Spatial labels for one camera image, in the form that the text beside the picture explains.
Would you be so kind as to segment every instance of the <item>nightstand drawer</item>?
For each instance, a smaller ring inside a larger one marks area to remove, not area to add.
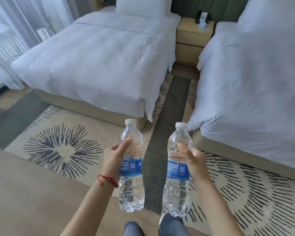
[[[197,65],[199,55],[204,48],[176,43],[176,60]]]
[[[176,34],[176,42],[194,45],[194,46],[205,47],[207,43],[210,41],[210,39],[211,39],[210,35],[200,35],[196,33],[179,31],[179,30],[177,31],[177,34]]]

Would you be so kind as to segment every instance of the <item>bed base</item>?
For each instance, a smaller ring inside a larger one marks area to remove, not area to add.
[[[281,176],[295,180],[295,169],[276,163],[260,156],[243,152],[231,146],[210,140],[201,135],[200,129],[193,133],[193,146],[203,151],[210,152],[234,161],[247,164],[262,170],[267,170]]]
[[[137,120],[137,129],[141,130],[147,120],[147,117],[138,118],[130,115],[114,113],[111,111],[103,110],[101,108],[95,107],[90,103],[83,101],[70,99],[63,96],[53,95],[42,90],[35,89],[36,93],[40,98],[46,103],[52,105],[69,109],[78,113],[82,113],[94,118],[98,118],[107,122],[111,122],[120,126],[125,126],[126,119],[136,119]]]

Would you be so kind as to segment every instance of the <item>white duvet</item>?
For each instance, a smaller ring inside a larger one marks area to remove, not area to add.
[[[180,16],[93,12],[12,63],[32,88],[152,121]]]
[[[295,33],[221,33],[200,55],[188,130],[295,168]]]

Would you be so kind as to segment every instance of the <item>person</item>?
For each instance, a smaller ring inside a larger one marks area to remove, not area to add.
[[[101,174],[91,186],[79,209],[63,230],[60,236],[94,236],[105,213],[110,196],[115,188],[114,184],[107,179],[120,179],[120,168],[123,154],[131,145],[132,138],[129,137],[119,146],[118,143],[110,146],[104,151],[104,160]],[[226,201],[219,193],[208,174],[205,163],[205,155],[196,148],[193,152],[182,143],[178,143],[187,161],[189,172],[193,178],[193,185],[201,199],[202,209],[208,220],[212,236],[244,236],[237,225],[234,216],[229,210]],[[179,217],[164,214],[158,227],[160,236],[187,236],[189,232]],[[144,236],[140,226],[136,222],[128,222],[125,225],[124,236]]]

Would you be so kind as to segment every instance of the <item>person's left hand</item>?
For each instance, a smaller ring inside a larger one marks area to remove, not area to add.
[[[128,137],[120,146],[118,143],[115,143],[104,151],[104,163],[101,175],[110,177],[118,183],[124,153],[132,141],[132,137]]]

